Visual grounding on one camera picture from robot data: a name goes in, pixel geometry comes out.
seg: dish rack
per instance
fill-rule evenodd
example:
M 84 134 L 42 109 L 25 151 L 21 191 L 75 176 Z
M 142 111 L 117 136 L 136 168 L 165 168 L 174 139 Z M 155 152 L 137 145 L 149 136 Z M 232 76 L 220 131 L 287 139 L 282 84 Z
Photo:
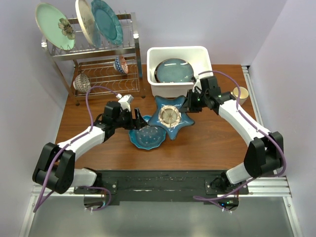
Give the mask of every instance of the dish rack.
M 99 48 L 91 46 L 83 36 L 78 18 L 74 16 L 68 18 L 76 34 L 76 43 L 72 49 L 70 47 L 60 49 L 51 44 L 44 36 L 42 37 L 42 49 L 77 106 L 79 105 L 78 97 L 85 96 L 85 93 L 81 93 L 75 90 L 72 85 L 68 85 L 57 62 L 69 60 L 74 62 L 73 80 L 80 73 L 85 73 L 90 78 L 91 87 L 102 85 L 122 94 L 138 92 L 142 98 L 145 98 L 136 15 L 133 12 L 123 14 L 119 12 L 117 17 L 123 30 L 122 45 L 113 45 L 100 35 L 101 46 Z M 119 55 L 124 55 L 127 61 L 128 74 L 126 75 L 120 74 L 113 67 L 114 60 Z M 89 96 L 109 93 L 109 91 L 96 88 L 90 92 Z

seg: white wall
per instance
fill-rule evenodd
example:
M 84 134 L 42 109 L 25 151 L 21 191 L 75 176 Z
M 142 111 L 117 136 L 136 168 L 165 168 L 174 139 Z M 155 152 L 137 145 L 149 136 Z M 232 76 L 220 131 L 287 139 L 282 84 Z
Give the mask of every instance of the white wall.
M 316 1 L 288 0 L 250 66 L 265 125 L 284 136 L 286 175 L 306 237 L 316 233 Z
M 0 236 L 16 237 L 42 147 L 54 141 L 67 92 L 41 47 L 39 0 L 3 1 L 0 8 Z
M 75 0 L 45 0 L 67 17 Z M 118 13 L 136 12 L 142 62 L 158 46 L 202 45 L 214 64 L 249 65 L 286 0 L 106 0 Z

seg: white container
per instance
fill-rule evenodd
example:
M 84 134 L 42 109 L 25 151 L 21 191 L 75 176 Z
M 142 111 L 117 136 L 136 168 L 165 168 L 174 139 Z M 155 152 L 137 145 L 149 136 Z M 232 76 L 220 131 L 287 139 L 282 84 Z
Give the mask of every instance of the white container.
M 169 58 L 180 58 L 190 63 L 195 78 L 201 72 L 212 70 L 207 49 L 202 46 L 150 48 L 147 51 L 147 80 L 151 85 L 153 96 L 175 98 L 180 95 L 187 95 L 187 91 L 193 88 L 193 82 L 159 83 L 156 81 L 156 67 Z M 209 75 L 213 75 L 213 73 L 205 74 L 203 77 Z

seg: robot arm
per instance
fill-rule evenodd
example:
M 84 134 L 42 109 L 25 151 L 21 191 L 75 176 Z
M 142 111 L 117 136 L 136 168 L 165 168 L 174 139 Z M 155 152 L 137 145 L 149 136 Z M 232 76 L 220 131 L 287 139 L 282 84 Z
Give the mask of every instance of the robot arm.
M 257 178 L 282 167 L 282 159 L 276 147 L 261 133 L 268 134 L 283 150 L 283 137 L 280 133 L 271 133 L 258 124 L 240 106 L 237 110 L 235 98 L 230 92 L 221 93 L 214 76 L 198 79 L 189 90 L 187 99 L 180 112 L 198 113 L 208 107 L 225 119 L 241 135 L 248 146 L 244 161 L 223 172 L 213 184 L 225 190 L 231 184 L 237 184 L 249 178 Z M 257 129 L 241 115 L 243 114 Z
M 101 114 L 101 119 L 99 120 L 101 115 L 98 116 L 92 130 L 91 126 L 89 126 L 77 136 L 57 145 L 47 143 L 42 150 L 33 173 L 33 181 L 42 185 L 47 175 L 48 167 L 57 152 L 62 147 L 70 144 L 59 156 L 57 160 L 59 163 L 54 165 L 49 175 L 47 187 L 62 194 L 70 187 L 93 186 L 98 182 L 98 175 L 94 170 L 88 168 L 75 169 L 75 161 L 94 146 L 108 140 L 117 128 L 132 130 L 140 129 L 147 125 L 138 109 L 134 110 L 135 118 L 132 117 L 130 111 L 132 100 L 133 97 L 131 95 L 125 95 L 118 102 L 108 102 L 103 114 Z

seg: white mug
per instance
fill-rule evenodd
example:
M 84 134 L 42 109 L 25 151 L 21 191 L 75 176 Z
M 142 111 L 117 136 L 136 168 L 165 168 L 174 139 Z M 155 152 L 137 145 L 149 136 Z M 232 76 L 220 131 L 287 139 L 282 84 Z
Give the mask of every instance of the white mug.
M 239 104 L 242 105 L 249 97 L 249 92 L 245 87 L 240 86 L 241 96 L 239 99 Z M 235 87 L 231 94 L 237 99 L 238 97 L 238 88 Z

